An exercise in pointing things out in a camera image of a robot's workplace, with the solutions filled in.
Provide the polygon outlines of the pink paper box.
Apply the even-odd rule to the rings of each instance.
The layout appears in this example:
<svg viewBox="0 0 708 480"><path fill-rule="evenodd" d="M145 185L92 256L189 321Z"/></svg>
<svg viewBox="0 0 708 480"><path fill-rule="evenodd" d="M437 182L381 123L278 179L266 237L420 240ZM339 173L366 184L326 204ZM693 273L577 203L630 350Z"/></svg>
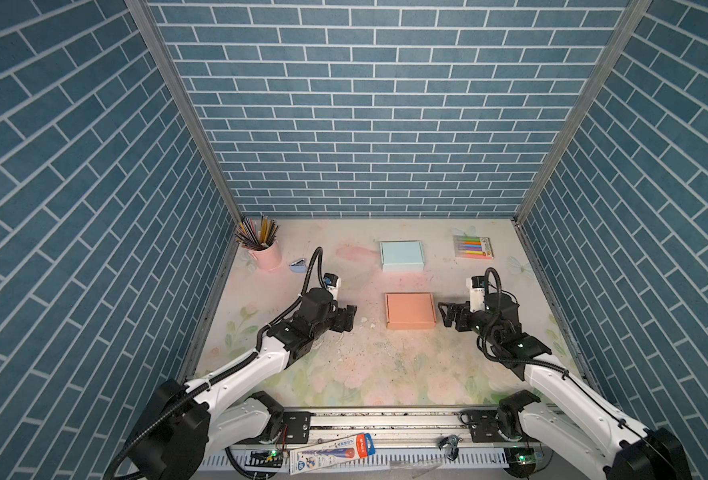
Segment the pink paper box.
<svg viewBox="0 0 708 480"><path fill-rule="evenodd" d="M387 293L385 301L387 328L390 330L429 330L436 326L431 293Z"/></svg>

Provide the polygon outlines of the light teal paper box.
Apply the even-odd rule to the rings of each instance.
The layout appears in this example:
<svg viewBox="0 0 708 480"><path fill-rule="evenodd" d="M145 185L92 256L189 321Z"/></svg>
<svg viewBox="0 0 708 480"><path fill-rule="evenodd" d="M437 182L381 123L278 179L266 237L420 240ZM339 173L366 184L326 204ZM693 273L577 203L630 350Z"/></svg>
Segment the light teal paper box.
<svg viewBox="0 0 708 480"><path fill-rule="evenodd" d="M380 253L384 272L417 272L425 267L420 241L383 241L380 243Z"/></svg>

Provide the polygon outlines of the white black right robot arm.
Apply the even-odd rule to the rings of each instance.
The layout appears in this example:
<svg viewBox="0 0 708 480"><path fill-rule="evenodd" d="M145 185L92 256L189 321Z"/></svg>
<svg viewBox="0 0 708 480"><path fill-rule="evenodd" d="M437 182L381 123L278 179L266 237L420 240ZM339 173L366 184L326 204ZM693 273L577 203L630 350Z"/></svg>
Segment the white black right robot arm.
<svg viewBox="0 0 708 480"><path fill-rule="evenodd" d="M590 479L689 479L685 449L665 428L652 430L572 374L541 340L526 333L508 292L475 289L464 303L437 306L443 324L473 332L485 358L527 389L498 403L496 425L510 442L538 441Z"/></svg>

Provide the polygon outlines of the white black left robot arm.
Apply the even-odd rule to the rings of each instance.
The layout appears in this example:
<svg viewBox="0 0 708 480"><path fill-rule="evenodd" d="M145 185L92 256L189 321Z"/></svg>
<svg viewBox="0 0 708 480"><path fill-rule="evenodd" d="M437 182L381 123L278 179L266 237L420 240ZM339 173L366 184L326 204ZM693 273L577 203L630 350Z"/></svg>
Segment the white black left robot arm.
<svg viewBox="0 0 708 480"><path fill-rule="evenodd" d="M262 327L255 347L238 359L185 384L164 382L105 478L117 478L130 460L137 468L134 479L189 479L220 450L243 440L273 439L284 409L255 387L303 358L326 332L351 331L356 313L356 306L340 305L329 289L313 288Z"/></svg>

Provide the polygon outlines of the clear box of markers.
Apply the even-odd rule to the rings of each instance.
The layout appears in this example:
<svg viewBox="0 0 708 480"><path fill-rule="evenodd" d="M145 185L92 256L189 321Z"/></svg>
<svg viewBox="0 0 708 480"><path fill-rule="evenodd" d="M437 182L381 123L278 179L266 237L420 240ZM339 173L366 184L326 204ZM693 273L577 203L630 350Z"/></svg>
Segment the clear box of markers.
<svg viewBox="0 0 708 480"><path fill-rule="evenodd" d="M489 237L454 235L454 253L457 258L493 260L495 258Z"/></svg>

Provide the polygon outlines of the light blue small stapler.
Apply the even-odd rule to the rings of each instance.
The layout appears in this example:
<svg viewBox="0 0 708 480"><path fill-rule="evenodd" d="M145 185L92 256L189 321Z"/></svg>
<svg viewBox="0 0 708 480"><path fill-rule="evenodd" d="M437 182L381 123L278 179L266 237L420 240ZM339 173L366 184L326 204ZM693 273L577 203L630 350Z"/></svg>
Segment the light blue small stapler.
<svg viewBox="0 0 708 480"><path fill-rule="evenodd" d="M305 258L294 260L289 264L289 269L293 273L306 273L308 269L307 260Z"/></svg>

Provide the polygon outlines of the pink metal pencil bucket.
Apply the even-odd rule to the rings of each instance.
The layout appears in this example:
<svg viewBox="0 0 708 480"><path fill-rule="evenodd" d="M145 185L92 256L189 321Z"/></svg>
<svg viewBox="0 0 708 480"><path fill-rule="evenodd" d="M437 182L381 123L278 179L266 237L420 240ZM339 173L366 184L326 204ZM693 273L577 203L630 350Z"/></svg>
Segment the pink metal pencil bucket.
<svg viewBox="0 0 708 480"><path fill-rule="evenodd" d="M283 263L278 240L275 240L270 246L262 250L248 249L247 253L255 262L257 269L261 271L274 271Z"/></svg>

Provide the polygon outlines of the bundle of coloured pencils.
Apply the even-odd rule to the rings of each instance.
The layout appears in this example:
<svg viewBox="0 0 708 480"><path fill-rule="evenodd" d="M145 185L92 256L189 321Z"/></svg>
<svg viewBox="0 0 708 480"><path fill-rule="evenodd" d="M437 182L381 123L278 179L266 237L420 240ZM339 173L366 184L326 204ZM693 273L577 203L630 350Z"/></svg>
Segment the bundle of coloured pencils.
<svg viewBox="0 0 708 480"><path fill-rule="evenodd" d="M235 227L235 237L242 247L263 251L276 243L278 230L278 223L267 216L258 220L244 217Z"/></svg>

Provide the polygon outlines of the blue red white packet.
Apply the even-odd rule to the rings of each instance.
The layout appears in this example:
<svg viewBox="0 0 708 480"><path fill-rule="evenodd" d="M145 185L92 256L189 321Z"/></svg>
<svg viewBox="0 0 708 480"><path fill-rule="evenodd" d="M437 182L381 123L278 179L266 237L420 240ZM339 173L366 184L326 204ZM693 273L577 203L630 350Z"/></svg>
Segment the blue red white packet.
<svg viewBox="0 0 708 480"><path fill-rule="evenodd" d="M376 453L369 433L297 448L289 454L289 473L298 475L367 459Z"/></svg>

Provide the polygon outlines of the small metal clip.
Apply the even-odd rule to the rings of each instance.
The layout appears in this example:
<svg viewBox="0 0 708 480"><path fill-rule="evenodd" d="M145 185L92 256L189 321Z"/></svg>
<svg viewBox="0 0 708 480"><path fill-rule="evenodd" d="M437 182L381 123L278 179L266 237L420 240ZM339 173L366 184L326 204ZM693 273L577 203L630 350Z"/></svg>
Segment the small metal clip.
<svg viewBox="0 0 708 480"><path fill-rule="evenodd" d="M454 462L459 456L459 443L457 435L448 435L439 440L437 447L447 461Z"/></svg>

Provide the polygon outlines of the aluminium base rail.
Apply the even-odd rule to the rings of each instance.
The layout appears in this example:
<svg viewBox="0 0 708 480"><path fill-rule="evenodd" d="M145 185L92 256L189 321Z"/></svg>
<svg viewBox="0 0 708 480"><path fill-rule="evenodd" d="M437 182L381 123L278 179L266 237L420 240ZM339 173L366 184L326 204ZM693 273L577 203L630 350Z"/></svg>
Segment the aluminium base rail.
<svg viewBox="0 0 708 480"><path fill-rule="evenodd" d="M309 473L388 467L499 468L514 478L529 478L545 468L550 461L539 450L552 450L535 440L510 442L501 438L496 412L488 408L289 409L284 410L273 439L243 440L208 456L200 467L221 464L249 479L269 479L289 473L291 450L369 433L376 448L373 456ZM460 438L459 456L454 462L447 461L437 447L448 435Z"/></svg>

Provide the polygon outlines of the aluminium right corner post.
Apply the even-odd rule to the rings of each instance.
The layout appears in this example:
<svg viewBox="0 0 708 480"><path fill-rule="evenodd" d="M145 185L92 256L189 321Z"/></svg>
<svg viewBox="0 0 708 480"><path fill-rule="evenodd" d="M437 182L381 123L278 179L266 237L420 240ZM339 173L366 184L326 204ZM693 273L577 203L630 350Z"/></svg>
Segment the aluminium right corner post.
<svg viewBox="0 0 708 480"><path fill-rule="evenodd" d="M524 227L526 219L532 212L538 197L559 165L567 147L574 139L581 123L597 99L613 67L650 5L650 0L631 0L620 15L607 45L598 56L597 62L582 87L575 105L568 113L565 123L556 135L550 151L544 157L539 171L534 176L530 188L527 190L513 217L513 223L516 228Z"/></svg>

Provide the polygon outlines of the aluminium corner post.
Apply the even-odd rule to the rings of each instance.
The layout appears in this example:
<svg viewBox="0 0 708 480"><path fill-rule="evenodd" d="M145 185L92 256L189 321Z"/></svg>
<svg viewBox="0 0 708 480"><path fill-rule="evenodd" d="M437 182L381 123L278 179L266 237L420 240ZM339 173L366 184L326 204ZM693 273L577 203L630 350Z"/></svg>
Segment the aluminium corner post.
<svg viewBox="0 0 708 480"><path fill-rule="evenodd" d="M232 194L224 176L216 153L207 137L206 131L191 101L185 84L176 68L172 55L165 44L164 38L157 25L154 15L147 1L127 0L126 5L154 59L160 75L168 87L172 98L177 105L184 123L189 130L194 143L200 152L203 161L210 172L226 208L233 221L242 220L242 212L234 195Z"/></svg>
<svg viewBox="0 0 708 480"><path fill-rule="evenodd" d="M567 147L574 139L581 123L597 99L613 67L650 5L650 0L631 0L620 15L607 45L598 56L597 62L582 87L575 105L568 113L565 123L556 135L550 151L544 157L539 171L534 176L530 188L527 190L513 217L513 223L516 228L524 227L526 219L532 212L538 197L559 165Z"/></svg>

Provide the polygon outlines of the aluminium left corner post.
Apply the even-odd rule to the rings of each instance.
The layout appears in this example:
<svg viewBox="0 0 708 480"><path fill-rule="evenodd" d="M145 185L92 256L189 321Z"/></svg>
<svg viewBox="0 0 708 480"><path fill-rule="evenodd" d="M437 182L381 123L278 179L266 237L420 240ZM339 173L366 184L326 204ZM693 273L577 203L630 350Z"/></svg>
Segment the aluminium left corner post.
<svg viewBox="0 0 708 480"><path fill-rule="evenodd" d="M233 221L242 220L242 212L234 195L232 194L224 176L216 153L207 137L206 131L191 101L185 84L176 68L172 55L165 44L164 38L157 25L154 15L147 1L127 0L126 5L154 59L160 75L168 87L172 98L177 105L184 123L189 130L194 143L200 152L203 161L210 172L226 208Z"/></svg>

